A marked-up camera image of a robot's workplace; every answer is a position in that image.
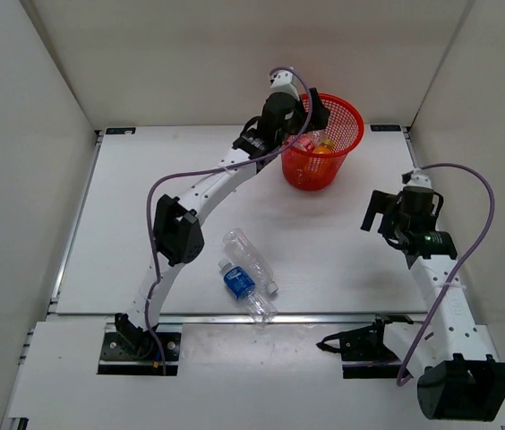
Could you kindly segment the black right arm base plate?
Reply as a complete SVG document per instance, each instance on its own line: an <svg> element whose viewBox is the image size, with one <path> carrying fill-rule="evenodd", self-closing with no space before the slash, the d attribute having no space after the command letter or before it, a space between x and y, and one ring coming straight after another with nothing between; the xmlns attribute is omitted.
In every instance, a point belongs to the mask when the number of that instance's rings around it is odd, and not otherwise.
<svg viewBox="0 0 505 430"><path fill-rule="evenodd" d="M325 336L316 347L340 355L344 380L395 379L399 359L383 341L385 329L395 323L414 324L407 315L377 314L370 325Z"/></svg>

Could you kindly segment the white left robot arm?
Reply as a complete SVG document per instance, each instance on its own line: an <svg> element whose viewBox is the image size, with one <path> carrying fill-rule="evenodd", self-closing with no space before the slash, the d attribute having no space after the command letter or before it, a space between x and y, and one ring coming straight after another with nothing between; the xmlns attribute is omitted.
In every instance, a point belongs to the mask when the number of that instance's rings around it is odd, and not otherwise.
<svg viewBox="0 0 505 430"><path fill-rule="evenodd" d="M208 170L196 171L198 182L178 196L146 200L146 221L155 279L142 287L132 308L115 316L117 342L134 359L163 351L156 328L159 314L180 270L204 248L202 226L212 211L240 184L262 171L296 136L327 127L330 111L318 91L303 96L272 93L260 116L252 118L230 150Z"/></svg>

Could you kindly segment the clear bottle blue label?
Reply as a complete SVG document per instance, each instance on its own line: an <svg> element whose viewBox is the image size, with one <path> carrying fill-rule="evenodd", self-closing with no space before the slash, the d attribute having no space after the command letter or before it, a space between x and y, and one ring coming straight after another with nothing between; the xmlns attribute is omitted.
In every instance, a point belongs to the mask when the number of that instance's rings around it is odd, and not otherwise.
<svg viewBox="0 0 505 430"><path fill-rule="evenodd" d="M257 289L253 279L238 265L228 259L219 261L218 267L231 297L258 325L270 323L277 314L276 307Z"/></svg>

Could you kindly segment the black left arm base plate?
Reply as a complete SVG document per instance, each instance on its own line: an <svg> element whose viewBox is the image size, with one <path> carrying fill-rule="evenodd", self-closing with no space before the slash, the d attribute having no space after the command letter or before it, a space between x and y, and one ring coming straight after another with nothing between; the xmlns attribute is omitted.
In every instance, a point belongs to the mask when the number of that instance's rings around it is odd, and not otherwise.
<svg viewBox="0 0 505 430"><path fill-rule="evenodd" d="M122 376L177 376L182 330L165 327L153 334L129 324L111 324L104 331L98 374Z"/></svg>

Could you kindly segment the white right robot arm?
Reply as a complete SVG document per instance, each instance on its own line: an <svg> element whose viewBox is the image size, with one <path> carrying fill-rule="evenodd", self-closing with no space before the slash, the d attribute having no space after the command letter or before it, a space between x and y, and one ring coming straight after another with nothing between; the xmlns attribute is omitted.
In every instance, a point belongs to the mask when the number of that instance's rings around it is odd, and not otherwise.
<svg viewBox="0 0 505 430"><path fill-rule="evenodd" d="M397 382L415 381L419 407L431 420L492 422L505 400L505 363L487 347L458 278L458 251L437 229L440 193L405 186L372 192L362 230L376 218L379 234L406 258L428 314L422 323L390 322L368 336L369 350L403 365Z"/></svg>

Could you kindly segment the large clear plastic bottle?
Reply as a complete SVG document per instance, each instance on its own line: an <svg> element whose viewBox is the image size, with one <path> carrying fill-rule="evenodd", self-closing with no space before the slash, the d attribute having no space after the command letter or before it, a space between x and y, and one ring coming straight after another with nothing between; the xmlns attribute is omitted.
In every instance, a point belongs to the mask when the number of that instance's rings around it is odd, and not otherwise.
<svg viewBox="0 0 505 430"><path fill-rule="evenodd" d="M242 229L228 231L223 244L229 259L240 265L268 297L277 295L278 284L272 268Z"/></svg>

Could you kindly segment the clear bottle red cap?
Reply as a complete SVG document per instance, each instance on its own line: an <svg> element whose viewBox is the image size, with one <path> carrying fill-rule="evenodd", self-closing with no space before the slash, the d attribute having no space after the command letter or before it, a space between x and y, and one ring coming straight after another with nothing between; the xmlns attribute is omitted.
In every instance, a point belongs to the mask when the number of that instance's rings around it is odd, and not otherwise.
<svg viewBox="0 0 505 430"><path fill-rule="evenodd" d="M312 153L320 145L321 137L316 133L306 133L300 135L294 146L304 152Z"/></svg>

